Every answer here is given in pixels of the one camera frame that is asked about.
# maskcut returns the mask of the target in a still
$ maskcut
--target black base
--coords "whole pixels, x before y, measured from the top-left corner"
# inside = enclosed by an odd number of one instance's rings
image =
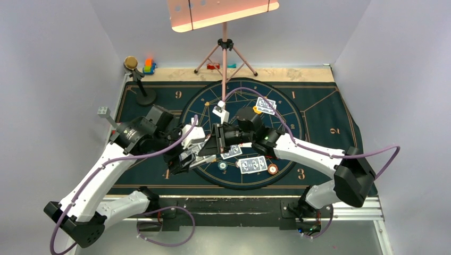
[[[156,92],[152,88],[144,89],[147,93],[147,97],[143,96],[141,92],[136,95],[136,102],[140,106],[149,106],[152,105],[156,100]]]

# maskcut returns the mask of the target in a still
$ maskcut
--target poker chip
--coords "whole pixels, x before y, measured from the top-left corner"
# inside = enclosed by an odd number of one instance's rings
[[[227,169],[227,164],[225,162],[219,162],[218,163],[218,168],[220,170],[226,170]]]
[[[277,172],[279,172],[279,169],[277,168],[277,166],[275,164],[270,164],[268,166],[268,173],[271,175],[276,174]]]
[[[260,112],[259,110],[257,110],[257,106],[252,107],[252,109],[254,110],[254,112],[255,112],[256,114],[262,113],[262,112]]]

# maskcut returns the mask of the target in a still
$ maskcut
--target black clamp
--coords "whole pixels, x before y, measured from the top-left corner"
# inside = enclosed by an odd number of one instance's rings
[[[221,48],[228,49],[229,51],[232,51],[233,49],[233,41],[232,39],[227,39],[227,41],[222,41],[222,38],[218,40],[218,45],[221,46]]]
[[[160,196],[152,192],[148,187],[141,186],[137,189],[137,191],[147,196],[147,199],[150,201],[149,206],[146,209],[146,213],[150,211],[155,211],[160,209]]]
[[[317,210],[305,201],[310,188],[311,188],[311,186],[309,186],[309,187],[307,187],[307,189],[305,189],[304,193],[299,198],[297,205],[287,206],[287,210],[289,212],[293,213],[294,215],[296,215],[296,217],[298,217],[301,222],[303,222],[304,217],[307,217],[307,218],[316,217]]]

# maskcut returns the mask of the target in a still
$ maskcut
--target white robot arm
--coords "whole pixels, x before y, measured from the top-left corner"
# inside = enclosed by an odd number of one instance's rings
[[[171,174],[187,172],[215,159],[215,156],[194,155],[196,150],[200,150],[197,143],[205,141],[205,133],[201,127],[179,125],[167,131],[172,120],[173,115],[169,111],[154,106],[147,116],[119,125],[115,135],[110,138],[110,143],[85,178],[60,202],[49,202],[44,212],[57,223],[67,209],[60,228],[79,246],[85,248],[97,241],[100,235],[115,223],[133,215],[160,209],[159,196],[147,187],[140,187],[118,200],[101,202],[118,178],[136,162],[134,156],[160,151],[183,137],[185,138],[180,144],[162,154]],[[105,165],[110,159],[124,157],[127,160]],[[81,193],[73,202],[79,191]]]
[[[213,111],[221,119],[228,113],[218,104]],[[342,201],[353,207],[362,207],[374,182],[375,172],[365,158],[342,159],[336,156],[359,154],[358,149],[350,147],[347,151],[330,149],[302,141],[281,130],[265,127],[259,114],[251,107],[238,110],[237,126],[224,122],[213,125],[213,133],[199,152],[206,156],[228,151],[231,145],[250,143],[260,155],[287,159],[315,169],[331,181],[308,187],[295,208],[289,208],[299,218],[314,217],[318,209]],[[320,151],[325,155],[308,149]]]

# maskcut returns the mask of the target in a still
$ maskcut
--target white backdrop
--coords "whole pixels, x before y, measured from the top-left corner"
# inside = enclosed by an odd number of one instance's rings
[[[0,254],[49,254],[43,208],[98,159],[97,109],[115,106],[123,68],[87,0],[0,1],[0,60]]]
[[[377,180],[395,254],[449,254],[450,13],[449,0],[372,1],[334,66],[366,151],[402,146]]]
[[[142,64],[153,57],[159,67],[195,68],[222,37],[221,25],[174,32],[166,0],[91,2],[121,60],[134,55]],[[229,38],[254,66],[335,62],[370,0],[279,2],[275,11],[229,22]],[[220,61],[221,52],[213,59]]]

